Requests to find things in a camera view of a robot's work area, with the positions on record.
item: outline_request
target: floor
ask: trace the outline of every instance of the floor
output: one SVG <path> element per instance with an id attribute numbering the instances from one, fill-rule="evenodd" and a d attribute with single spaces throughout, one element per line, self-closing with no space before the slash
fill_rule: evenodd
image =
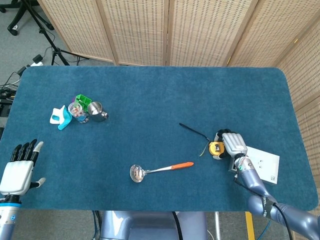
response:
<path id="1" fill-rule="evenodd" d="M 42 10 L 36 7 L 37 12 L 44 16 Z M 40 54 L 44 56 L 43 63 L 51 64 L 51 50 L 49 43 L 29 14 L 25 14 L 18 24 L 18 36 L 12 36 L 7 31 L 7 26 L 14 18 L 17 10 L 9 9 L 6 13 L 0 13 L 0 85 L 4 84 L 10 74 L 18 71 L 21 67 L 32 64 L 33 58 Z M 66 49 L 55 31 L 54 43 L 61 49 Z M 75 61 L 73 56 L 65 56 L 68 61 Z M 99 60 L 84 60 L 81 66 L 110 66 L 112 63 Z M 9 80 L 13 83 L 19 79 L 14 74 Z M 246 217 L 244 212 L 220 212 L 220 232 L 222 240 L 245 240 L 248 239 Z M 209 231 L 215 236 L 214 213 L 208 212 L 207 224 Z M 260 217 L 253 217 L 255 239 L 259 237 L 268 220 Z M 23 209 L 17 219 L 14 240 L 90 240 L 94 233 L 93 215 L 91 211 L 83 210 L 35 210 Z M 264 240 L 289 239 L 286 228 L 272 222 L 265 235 Z"/>

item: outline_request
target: stainless steel mug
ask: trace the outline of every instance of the stainless steel mug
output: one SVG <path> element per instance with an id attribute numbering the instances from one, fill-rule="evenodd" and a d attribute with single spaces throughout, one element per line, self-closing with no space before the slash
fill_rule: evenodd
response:
<path id="1" fill-rule="evenodd" d="M 101 103 L 98 101 L 93 101 L 88 105 L 88 113 L 91 119 L 96 122 L 102 122 L 108 118 L 108 113 L 103 110 Z"/>

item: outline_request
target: metal pole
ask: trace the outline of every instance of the metal pole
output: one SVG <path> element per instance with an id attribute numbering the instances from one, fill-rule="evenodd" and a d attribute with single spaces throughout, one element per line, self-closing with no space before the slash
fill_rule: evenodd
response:
<path id="1" fill-rule="evenodd" d="M 214 212 L 214 223 L 215 223 L 215 239 L 216 240 L 221 240 L 219 212 L 218 211 Z"/>

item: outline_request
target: tripod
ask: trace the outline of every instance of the tripod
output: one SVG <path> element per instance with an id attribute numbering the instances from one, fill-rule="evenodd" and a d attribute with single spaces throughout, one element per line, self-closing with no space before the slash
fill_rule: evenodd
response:
<path id="1" fill-rule="evenodd" d="M 74 54 L 72 52 L 68 52 L 65 50 L 61 50 L 60 48 L 56 47 L 56 45 L 54 44 L 54 42 L 51 40 L 51 38 L 49 37 L 46 29 L 44 28 L 44 26 L 39 22 L 39 20 L 37 19 L 34 10 L 32 9 L 32 7 L 29 5 L 27 0 L 21 0 L 21 2 L 23 2 L 23 4 L 25 5 L 26 9 L 28 10 L 28 12 L 31 14 L 32 18 L 34 19 L 34 21 L 36 22 L 36 24 L 39 26 L 40 30 L 39 33 L 43 34 L 45 36 L 45 38 L 48 40 L 48 42 L 50 43 L 51 47 L 53 48 L 53 52 L 52 52 L 52 61 L 51 61 L 51 65 L 53 65 L 55 63 L 55 58 L 56 56 L 58 56 L 61 61 L 63 62 L 64 65 L 66 66 L 70 66 L 70 64 L 68 63 L 68 61 L 65 59 L 65 57 L 62 55 L 62 53 L 65 54 L 70 54 L 79 58 L 84 58 L 84 59 L 89 59 L 87 57 L 84 56 L 80 56 L 78 54 Z"/>

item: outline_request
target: blue tablecloth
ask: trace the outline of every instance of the blue tablecloth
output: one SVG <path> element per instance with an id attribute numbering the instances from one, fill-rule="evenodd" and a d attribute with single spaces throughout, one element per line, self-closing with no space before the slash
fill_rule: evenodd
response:
<path id="1" fill-rule="evenodd" d="M 84 94 L 109 113 L 103 122 L 75 119 L 62 131 L 53 108 Z M 214 160 L 206 140 L 219 129 L 240 133 L 248 146 L 280 156 L 280 203 L 311 210 L 318 195 L 287 81 L 276 68 L 30 67 L 22 76 L 0 142 L 2 172 L 18 144 L 44 141 L 33 179 L 41 188 L 25 208 L 146 211 L 244 211 L 250 195 L 233 182 L 229 159 Z M 193 167 L 153 173 L 135 183 L 130 166 L 181 162 Z"/>

